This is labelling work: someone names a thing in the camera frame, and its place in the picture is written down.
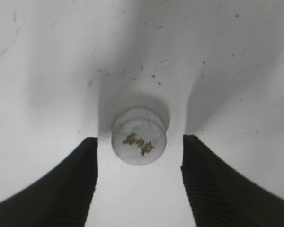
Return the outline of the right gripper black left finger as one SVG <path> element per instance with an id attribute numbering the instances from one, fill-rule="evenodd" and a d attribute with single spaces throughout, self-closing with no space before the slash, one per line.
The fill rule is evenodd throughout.
<path id="1" fill-rule="evenodd" d="M 87 137 L 42 178 L 0 202 L 0 227 L 83 227 L 98 178 L 98 140 Z"/>

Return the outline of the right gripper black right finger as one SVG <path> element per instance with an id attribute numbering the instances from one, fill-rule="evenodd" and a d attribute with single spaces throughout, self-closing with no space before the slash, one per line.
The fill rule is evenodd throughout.
<path id="1" fill-rule="evenodd" d="M 284 200 L 253 183 L 197 136 L 183 136 L 182 179 L 198 227 L 284 227 Z"/>

